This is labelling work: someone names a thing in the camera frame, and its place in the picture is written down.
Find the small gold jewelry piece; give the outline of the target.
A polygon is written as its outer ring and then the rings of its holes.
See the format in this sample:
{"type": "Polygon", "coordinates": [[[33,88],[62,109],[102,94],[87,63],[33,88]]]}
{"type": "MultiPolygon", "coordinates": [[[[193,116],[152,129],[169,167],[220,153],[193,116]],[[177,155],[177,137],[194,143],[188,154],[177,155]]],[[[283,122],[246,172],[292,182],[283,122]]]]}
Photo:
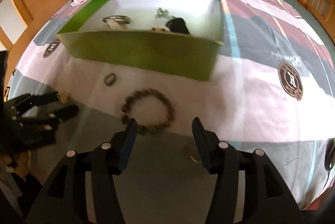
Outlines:
{"type": "Polygon", "coordinates": [[[59,101],[62,102],[62,104],[69,103],[70,100],[71,100],[71,95],[69,93],[67,93],[66,91],[58,92],[57,97],[58,97],[59,101]]]}

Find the silver bangle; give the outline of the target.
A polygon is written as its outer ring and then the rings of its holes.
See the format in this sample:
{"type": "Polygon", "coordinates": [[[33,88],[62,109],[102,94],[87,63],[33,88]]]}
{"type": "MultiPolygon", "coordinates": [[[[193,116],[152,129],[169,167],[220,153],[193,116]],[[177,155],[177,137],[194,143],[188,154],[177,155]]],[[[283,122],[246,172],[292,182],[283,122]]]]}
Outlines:
{"type": "Polygon", "coordinates": [[[110,30],[127,30],[127,25],[131,23],[131,18],[125,15],[110,15],[103,17],[102,22],[110,30]]]}

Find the black rectangular case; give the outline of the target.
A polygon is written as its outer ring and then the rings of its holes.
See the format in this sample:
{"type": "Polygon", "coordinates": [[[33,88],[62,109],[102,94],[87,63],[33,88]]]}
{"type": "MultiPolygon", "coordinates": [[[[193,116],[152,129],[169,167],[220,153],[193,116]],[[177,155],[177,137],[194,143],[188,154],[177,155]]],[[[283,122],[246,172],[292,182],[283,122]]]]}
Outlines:
{"type": "Polygon", "coordinates": [[[186,35],[190,34],[183,18],[173,18],[167,21],[165,26],[173,33],[182,33],[186,35]]]}

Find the patterned bed sheet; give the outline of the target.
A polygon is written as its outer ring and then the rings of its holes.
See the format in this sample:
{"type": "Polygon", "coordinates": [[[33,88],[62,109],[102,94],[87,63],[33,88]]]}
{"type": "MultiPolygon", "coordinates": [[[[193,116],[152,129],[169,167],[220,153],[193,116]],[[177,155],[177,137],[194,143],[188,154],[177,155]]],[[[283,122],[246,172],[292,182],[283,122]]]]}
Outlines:
{"type": "Polygon", "coordinates": [[[55,145],[32,155],[45,180],[70,149],[87,151],[123,129],[121,107],[137,90],[154,89],[172,104],[174,119],[158,133],[140,136],[126,173],[121,201],[156,207],[158,195],[181,191],[201,211],[212,184],[201,167],[191,132],[198,117],[218,138],[242,151],[263,149],[297,204],[309,205],[334,181],[324,158],[334,137],[334,47],[313,16],[296,0],[220,0],[223,45],[210,79],[73,57],[59,45],[43,54],[56,32],[76,14],[65,5],[26,48],[9,81],[9,97],[66,91],[79,115],[62,125],[55,145]]]}

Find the green cardboard box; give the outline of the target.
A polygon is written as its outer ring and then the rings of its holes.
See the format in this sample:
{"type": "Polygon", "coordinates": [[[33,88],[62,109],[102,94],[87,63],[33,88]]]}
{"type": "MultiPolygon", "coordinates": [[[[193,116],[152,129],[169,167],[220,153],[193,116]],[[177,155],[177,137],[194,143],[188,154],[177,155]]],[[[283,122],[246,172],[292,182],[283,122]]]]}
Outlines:
{"type": "Polygon", "coordinates": [[[220,0],[92,0],[60,29],[75,58],[136,67],[208,81],[223,45],[220,0]],[[131,18],[127,30],[110,30],[103,17],[131,18]],[[165,23],[183,18],[189,35],[165,23]]]}

